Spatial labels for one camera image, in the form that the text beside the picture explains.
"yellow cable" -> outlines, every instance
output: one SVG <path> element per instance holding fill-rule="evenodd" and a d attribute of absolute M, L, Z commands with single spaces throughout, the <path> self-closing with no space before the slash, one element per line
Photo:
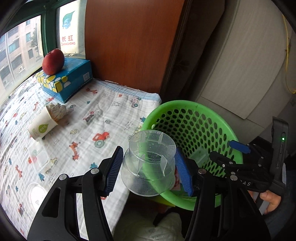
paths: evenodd
<path fill-rule="evenodd" d="M 285 29 L 286 29 L 286 36 L 287 36 L 287 56 L 286 56 L 286 67 L 285 67 L 285 80 L 286 80 L 286 86 L 288 88 L 288 90 L 292 93 L 292 94 L 296 94 L 296 89 L 294 89 L 294 91 L 291 91 L 288 83 L 287 83 L 287 71 L 288 71 L 288 62 L 289 62 L 289 34 L 288 34 L 288 28 L 287 28 L 287 23 L 286 23 L 286 19 L 285 16 L 282 15 L 283 20 L 284 20 L 284 24 L 285 24 Z"/>

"red apple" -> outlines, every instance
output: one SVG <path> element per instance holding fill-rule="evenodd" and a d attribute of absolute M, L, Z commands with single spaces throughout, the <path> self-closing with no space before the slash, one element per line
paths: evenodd
<path fill-rule="evenodd" d="M 65 57 L 60 49 L 50 51 L 43 59 L 42 69 L 47 75 L 59 72 L 65 63 Z"/>

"window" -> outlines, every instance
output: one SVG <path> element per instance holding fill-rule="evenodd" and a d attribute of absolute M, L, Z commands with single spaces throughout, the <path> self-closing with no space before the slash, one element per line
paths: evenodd
<path fill-rule="evenodd" d="M 26 34 L 26 40 L 27 40 L 27 42 L 29 42 L 31 40 L 31 33 Z"/>
<path fill-rule="evenodd" d="M 8 31 L 8 37 L 10 38 L 11 36 L 13 36 L 17 33 L 18 33 L 18 26 L 16 26 L 15 28 Z"/>
<path fill-rule="evenodd" d="M 27 33 L 30 33 L 30 41 L 27 44 L 23 44 L 26 43 Z M 0 103 L 42 65 L 41 17 L 31 18 L 29 25 L 26 25 L 24 21 L 5 34 L 3 39 L 8 44 L 5 58 L 9 64 L 5 60 L 0 62 L 0 69 L 5 65 L 5 68 L 1 70 Z M 2 51 L 0 51 L 0 59 L 4 57 L 4 52 Z"/>
<path fill-rule="evenodd" d="M 5 41 L 5 35 L 1 36 L 0 38 L 0 44 L 3 43 Z"/>
<path fill-rule="evenodd" d="M 8 76 L 10 73 L 9 71 L 9 66 L 7 65 L 5 68 L 3 68 L 1 71 L 0 71 L 0 77 L 1 79 L 3 80 L 6 76 Z"/>
<path fill-rule="evenodd" d="M 33 49 L 28 50 L 28 54 L 29 54 L 29 58 L 33 58 L 34 57 Z"/>
<path fill-rule="evenodd" d="M 13 51 L 15 51 L 19 47 L 20 47 L 19 39 L 17 39 L 11 45 L 8 46 L 9 53 L 12 53 Z"/>
<path fill-rule="evenodd" d="M 6 50 L 2 49 L 0 51 L 0 62 L 6 58 Z"/>
<path fill-rule="evenodd" d="M 84 23 L 86 0 L 57 9 L 57 43 L 66 57 L 85 58 Z"/>
<path fill-rule="evenodd" d="M 22 64 L 22 55 L 20 54 L 13 61 L 11 61 L 12 69 L 15 70 L 18 66 Z"/>

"orange wooden panel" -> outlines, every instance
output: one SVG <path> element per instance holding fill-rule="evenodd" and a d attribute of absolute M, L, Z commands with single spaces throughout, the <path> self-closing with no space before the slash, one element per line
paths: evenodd
<path fill-rule="evenodd" d="M 93 76 L 158 93 L 184 0 L 88 0 L 86 59 Z"/>

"laundry basket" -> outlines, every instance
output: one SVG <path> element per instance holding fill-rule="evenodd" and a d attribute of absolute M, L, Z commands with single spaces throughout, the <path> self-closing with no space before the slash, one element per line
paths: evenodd
<path fill-rule="evenodd" d="M 176 100 L 162 104 L 146 118 L 142 130 L 149 129 L 169 135 L 186 157 L 202 147 L 208 153 L 217 151 L 242 164 L 241 152 L 229 146 L 229 141 L 237 141 L 233 130 L 217 113 L 196 102 Z M 224 169 L 212 161 L 202 167 L 216 176 L 225 175 Z M 188 197 L 182 188 L 180 191 L 167 190 L 161 196 L 180 208 L 194 209 L 196 197 Z M 216 195 L 215 205 L 220 205 L 220 195 Z"/>

